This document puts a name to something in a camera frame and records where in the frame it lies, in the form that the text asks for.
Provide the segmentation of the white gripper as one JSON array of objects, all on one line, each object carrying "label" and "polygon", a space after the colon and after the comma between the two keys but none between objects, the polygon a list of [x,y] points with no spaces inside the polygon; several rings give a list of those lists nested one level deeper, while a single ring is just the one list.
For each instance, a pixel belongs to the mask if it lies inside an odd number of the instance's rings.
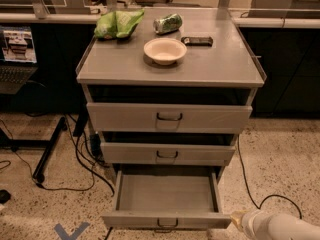
[{"label": "white gripper", "polygon": [[263,221],[267,214],[261,210],[234,211],[230,218],[235,227],[250,240],[266,240]]}]

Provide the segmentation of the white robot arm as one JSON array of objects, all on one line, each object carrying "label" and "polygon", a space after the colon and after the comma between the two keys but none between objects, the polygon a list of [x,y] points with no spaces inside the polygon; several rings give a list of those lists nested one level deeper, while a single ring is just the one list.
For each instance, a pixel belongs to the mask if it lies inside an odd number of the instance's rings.
[{"label": "white robot arm", "polygon": [[320,227],[284,213],[235,211],[235,227],[249,240],[320,240]]}]

